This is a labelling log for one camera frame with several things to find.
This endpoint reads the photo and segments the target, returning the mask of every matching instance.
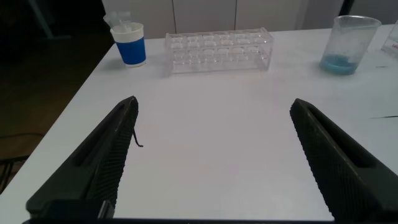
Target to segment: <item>glass beaker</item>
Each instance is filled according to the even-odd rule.
[[[380,25],[365,16],[336,17],[320,66],[334,73],[354,73]]]

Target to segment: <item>blue cup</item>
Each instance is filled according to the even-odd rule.
[[[127,67],[138,67],[146,62],[144,44],[144,26],[131,22],[111,29],[113,39],[118,46],[123,62]]]

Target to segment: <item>small black wire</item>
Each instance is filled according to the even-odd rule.
[[[136,136],[136,130],[132,130],[132,135],[134,136],[134,140],[136,140],[136,144],[138,147],[144,147],[143,145],[138,144],[137,136]]]
[[[5,135],[5,136],[0,136],[0,139],[14,138],[14,137],[26,136],[26,135],[34,135],[34,136],[44,137],[44,134],[42,134],[42,133],[18,133],[18,134],[9,134],[9,135]]]

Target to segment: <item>cabinet door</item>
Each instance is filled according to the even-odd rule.
[[[301,29],[308,0],[238,0],[236,29]]]
[[[236,0],[173,0],[177,33],[234,30]]]
[[[130,11],[134,22],[144,25],[145,39],[175,34],[172,0],[103,0],[106,13]]]
[[[333,26],[344,0],[309,0],[302,29],[324,29]]]

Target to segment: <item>cable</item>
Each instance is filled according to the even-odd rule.
[[[18,134],[9,134],[9,135],[5,135],[5,136],[0,136],[0,139],[14,138],[14,137],[26,136],[26,135],[34,135],[34,136],[44,137],[44,134],[42,134],[42,133],[18,133]]]

